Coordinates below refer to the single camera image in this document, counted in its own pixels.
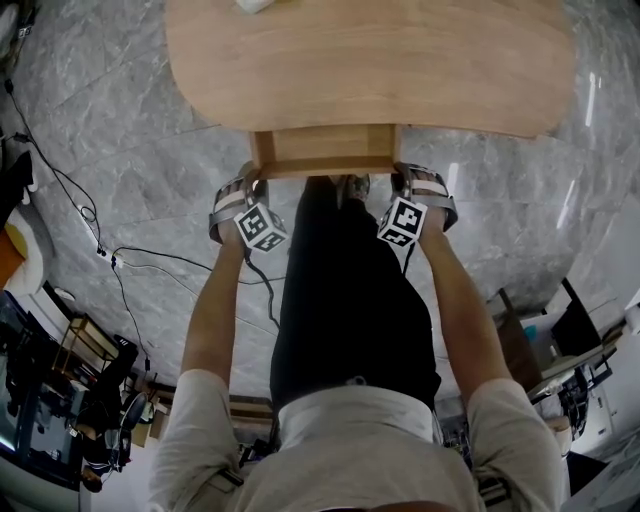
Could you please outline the person's grey t-shirt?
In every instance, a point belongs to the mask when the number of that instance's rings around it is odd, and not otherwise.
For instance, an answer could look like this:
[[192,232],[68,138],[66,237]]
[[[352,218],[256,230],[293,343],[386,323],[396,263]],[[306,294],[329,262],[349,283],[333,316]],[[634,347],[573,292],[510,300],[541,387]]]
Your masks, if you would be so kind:
[[280,449],[242,465],[217,375],[185,372],[149,482],[150,512],[327,512],[431,501],[485,512],[495,479],[511,512],[559,512],[565,465],[551,430],[513,380],[483,384],[467,408],[471,456],[434,441],[422,402],[346,385],[285,406]]

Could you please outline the person's right forearm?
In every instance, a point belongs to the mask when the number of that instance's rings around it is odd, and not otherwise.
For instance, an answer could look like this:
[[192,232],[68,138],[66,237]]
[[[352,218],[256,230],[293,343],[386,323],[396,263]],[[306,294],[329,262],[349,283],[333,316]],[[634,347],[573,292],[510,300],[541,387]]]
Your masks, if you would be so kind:
[[511,374],[486,305],[438,221],[425,222],[419,243],[431,267],[450,366],[469,401],[483,384]]

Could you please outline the wooden drawer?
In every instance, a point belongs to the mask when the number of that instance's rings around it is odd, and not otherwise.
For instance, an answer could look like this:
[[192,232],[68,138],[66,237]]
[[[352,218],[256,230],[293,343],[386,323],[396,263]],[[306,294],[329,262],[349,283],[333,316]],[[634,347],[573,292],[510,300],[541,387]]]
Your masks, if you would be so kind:
[[400,159],[401,127],[359,124],[249,134],[243,176],[259,180],[389,174]]

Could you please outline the dark brown desk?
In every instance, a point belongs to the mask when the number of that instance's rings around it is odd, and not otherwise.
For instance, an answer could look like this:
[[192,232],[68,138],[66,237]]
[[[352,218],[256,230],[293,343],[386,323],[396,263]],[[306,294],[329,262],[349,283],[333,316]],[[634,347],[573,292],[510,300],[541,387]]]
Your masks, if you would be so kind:
[[604,372],[587,381],[598,386],[612,374],[608,360],[616,352],[619,328],[600,335],[568,279],[561,282],[569,297],[566,308],[520,318],[505,289],[498,291],[505,312],[497,323],[502,351],[511,373],[534,404],[555,394],[575,372],[589,365]]

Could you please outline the wooden frame rack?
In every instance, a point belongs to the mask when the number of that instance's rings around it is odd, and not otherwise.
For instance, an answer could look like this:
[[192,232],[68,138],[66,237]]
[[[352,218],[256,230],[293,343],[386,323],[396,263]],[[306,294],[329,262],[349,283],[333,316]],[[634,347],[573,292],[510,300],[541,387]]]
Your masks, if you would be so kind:
[[97,376],[118,355],[117,343],[89,315],[83,314],[71,319],[52,368],[61,373],[82,368],[90,375]]

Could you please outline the person's grey sneaker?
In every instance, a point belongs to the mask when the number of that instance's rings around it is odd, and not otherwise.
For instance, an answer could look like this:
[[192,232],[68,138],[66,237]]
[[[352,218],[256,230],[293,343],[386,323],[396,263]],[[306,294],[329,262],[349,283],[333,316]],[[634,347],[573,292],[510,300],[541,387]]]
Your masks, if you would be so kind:
[[358,200],[365,203],[371,188],[371,178],[368,174],[340,176],[336,187],[339,205],[348,200]]

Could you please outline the person's black trousers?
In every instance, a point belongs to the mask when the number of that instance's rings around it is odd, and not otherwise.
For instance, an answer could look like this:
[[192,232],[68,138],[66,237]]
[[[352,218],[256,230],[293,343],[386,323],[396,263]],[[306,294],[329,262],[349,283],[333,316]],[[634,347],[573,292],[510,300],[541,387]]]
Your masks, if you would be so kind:
[[356,378],[434,405],[431,316],[377,230],[361,200],[339,200],[328,177],[307,180],[271,359],[276,410]]

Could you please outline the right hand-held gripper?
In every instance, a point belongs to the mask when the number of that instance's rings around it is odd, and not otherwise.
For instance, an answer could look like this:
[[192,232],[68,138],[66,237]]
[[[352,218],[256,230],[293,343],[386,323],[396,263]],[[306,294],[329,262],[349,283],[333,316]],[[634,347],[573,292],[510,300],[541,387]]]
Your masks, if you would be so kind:
[[382,241],[399,247],[417,242],[430,208],[445,211],[444,231],[458,221],[454,199],[441,176],[427,168],[395,162],[392,193],[396,198],[385,212],[377,232],[377,238]]

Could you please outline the person's left forearm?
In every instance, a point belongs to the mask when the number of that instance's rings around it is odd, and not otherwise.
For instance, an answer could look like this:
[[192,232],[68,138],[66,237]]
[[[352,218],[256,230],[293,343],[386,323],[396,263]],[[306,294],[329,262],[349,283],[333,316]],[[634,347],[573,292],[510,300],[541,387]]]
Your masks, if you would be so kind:
[[222,245],[189,322],[181,372],[205,370],[230,384],[238,284],[245,246],[233,222],[219,228]]

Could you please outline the wooden coffee table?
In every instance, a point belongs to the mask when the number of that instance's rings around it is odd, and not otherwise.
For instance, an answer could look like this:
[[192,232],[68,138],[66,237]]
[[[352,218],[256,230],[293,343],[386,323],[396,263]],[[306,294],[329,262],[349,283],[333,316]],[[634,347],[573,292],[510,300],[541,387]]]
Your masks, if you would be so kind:
[[171,70],[205,118],[258,132],[410,124],[535,137],[564,118],[561,0],[166,0]]

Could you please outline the white box appliance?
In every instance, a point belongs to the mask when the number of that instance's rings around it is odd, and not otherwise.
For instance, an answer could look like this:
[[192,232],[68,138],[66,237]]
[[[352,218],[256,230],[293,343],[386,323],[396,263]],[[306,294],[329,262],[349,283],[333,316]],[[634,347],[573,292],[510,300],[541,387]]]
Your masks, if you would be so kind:
[[629,194],[616,213],[596,217],[568,279],[590,313],[640,304],[639,198]]

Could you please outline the black striped bag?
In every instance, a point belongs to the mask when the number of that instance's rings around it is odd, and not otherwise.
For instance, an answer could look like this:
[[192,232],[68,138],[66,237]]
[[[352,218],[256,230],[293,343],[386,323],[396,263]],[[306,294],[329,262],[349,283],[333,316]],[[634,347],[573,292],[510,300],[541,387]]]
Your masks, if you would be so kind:
[[118,355],[84,392],[84,401],[109,401],[120,398],[120,386],[138,357],[138,347],[122,336],[117,335],[115,339],[118,342]]

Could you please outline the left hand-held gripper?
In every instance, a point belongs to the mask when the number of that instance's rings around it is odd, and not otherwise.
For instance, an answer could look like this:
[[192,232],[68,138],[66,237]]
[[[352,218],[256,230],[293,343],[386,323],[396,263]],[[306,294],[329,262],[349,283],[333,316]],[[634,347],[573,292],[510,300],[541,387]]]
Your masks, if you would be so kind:
[[284,243],[288,234],[282,219],[268,207],[268,181],[241,172],[217,192],[209,215],[209,236],[221,244],[219,226],[232,221],[245,246],[269,253]]

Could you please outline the white beanbag seat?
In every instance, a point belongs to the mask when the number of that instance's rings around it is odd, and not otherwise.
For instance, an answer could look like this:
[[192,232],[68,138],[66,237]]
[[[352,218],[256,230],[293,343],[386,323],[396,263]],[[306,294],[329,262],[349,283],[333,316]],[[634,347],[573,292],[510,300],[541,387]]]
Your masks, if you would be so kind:
[[14,297],[36,294],[47,280],[55,251],[33,203],[19,204],[0,233],[0,285]]

